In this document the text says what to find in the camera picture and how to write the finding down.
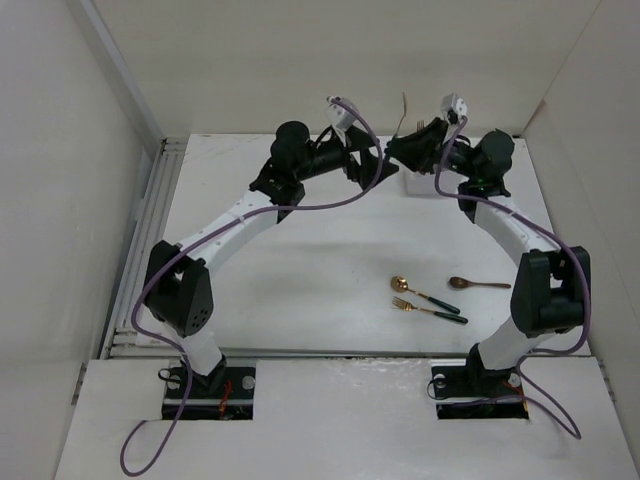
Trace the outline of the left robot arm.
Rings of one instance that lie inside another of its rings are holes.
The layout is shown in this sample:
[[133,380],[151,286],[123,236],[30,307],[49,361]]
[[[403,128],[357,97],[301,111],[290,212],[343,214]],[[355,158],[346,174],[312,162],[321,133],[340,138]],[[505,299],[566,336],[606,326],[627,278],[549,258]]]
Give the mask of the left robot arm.
[[305,196],[304,181],[336,170],[362,190],[398,172],[371,150],[374,140],[350,126],[343,133],[327,128],[327,140],[312,140],[307,126],[288,121],[279,126],[270,157],[242,198],[227,212],[179,244],[165,240],[152,249],[143,303],[167,325],[186,353],[189,384],[201,396],[223,387],[226,359],[208,322],[214,312],[212,277],[234,254],[260,233],[281,223]]

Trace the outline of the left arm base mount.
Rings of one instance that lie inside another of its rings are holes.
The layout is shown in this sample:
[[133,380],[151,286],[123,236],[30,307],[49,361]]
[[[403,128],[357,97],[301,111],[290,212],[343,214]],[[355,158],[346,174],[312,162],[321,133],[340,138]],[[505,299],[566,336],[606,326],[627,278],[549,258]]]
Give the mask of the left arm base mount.
[[[158,378],[165,383],[161,407],[163,420],[171,420],[178,412],[186,392],[185,368],[172,366],[158,371]],[[253,419],[256,365],[228,365],[221,381],[213,388],[194,379],[182,420],[249,421]]]

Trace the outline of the brown wooden spoon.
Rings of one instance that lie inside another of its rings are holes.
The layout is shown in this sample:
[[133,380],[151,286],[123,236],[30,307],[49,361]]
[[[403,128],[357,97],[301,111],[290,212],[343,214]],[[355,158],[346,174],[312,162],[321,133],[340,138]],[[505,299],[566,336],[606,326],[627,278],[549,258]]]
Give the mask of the brown wooden spoon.
[[486,288],[497,288],[497,289],[510,289],[511,285],[509,283],[500,283],[500,282],[476,282],[471,281],[466,278],[462,278],[459,276],[450,277],[448,280],[448,285],[457,290],[468,289],[472,287],[486,287]]

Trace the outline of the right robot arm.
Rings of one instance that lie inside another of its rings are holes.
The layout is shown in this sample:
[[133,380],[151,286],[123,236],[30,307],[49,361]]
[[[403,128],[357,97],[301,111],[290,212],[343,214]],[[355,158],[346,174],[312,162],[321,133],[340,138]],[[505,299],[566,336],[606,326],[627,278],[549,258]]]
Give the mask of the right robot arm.
[[590,325],[590,257],[535,224],[516,206],[505,185],[515,143],[498,129],[476,145],[436,118],[418,132],[394,137],[386,154],[410,171],[463,176],[452,199],[472,224],[489,234],[517,267],[509,318],[475,344],[463,367],[446,369],[465,396],[481,396],[513,373],[542,342]]

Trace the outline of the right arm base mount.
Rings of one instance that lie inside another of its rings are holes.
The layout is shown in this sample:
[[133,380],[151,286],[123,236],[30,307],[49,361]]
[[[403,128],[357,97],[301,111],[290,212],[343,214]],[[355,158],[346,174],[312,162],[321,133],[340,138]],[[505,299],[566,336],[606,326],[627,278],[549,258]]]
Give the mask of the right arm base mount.
[[520,376],[514,369],[474,377],[466,365],[434,364],[427,385],[439,420],[528,420]]

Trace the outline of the gold spoon green handle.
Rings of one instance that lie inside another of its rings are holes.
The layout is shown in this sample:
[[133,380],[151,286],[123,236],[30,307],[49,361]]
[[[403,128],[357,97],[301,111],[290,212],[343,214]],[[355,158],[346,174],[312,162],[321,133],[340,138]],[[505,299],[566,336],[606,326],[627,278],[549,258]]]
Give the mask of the gold spoon green handle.
[[408,100],[407,100],[406,93],[403,91],[402,92],[402,112],[401,112],[399,121],[397,123],[396,129],[395,129],[394,134],[393,134],[394,137],[397,137],[399,135],[400,130],[401,130],[402,125],[403,125],[403,122],[406,119],[407,113],[408,113]]
[[421,297],[424,300],[427,300],[428,302],[432,303],[433,305],[436,305],[440,308],[442,308],[443,310],[452,313],[452,314],[456,314],[459,315],[461,313],[461,310],[447,302],[444,302],[440,299],[437,299],[433,296],[427,295],[425,293],[422,293],[420,291],[417,291],[415,289],[412,289],[409,287],[408,281],[401,276],[394,276],[391,278],[390,280],[390,286],[391,288],[399,293],[405,293],[405,292],[409,292],[412,293],[418,297]]

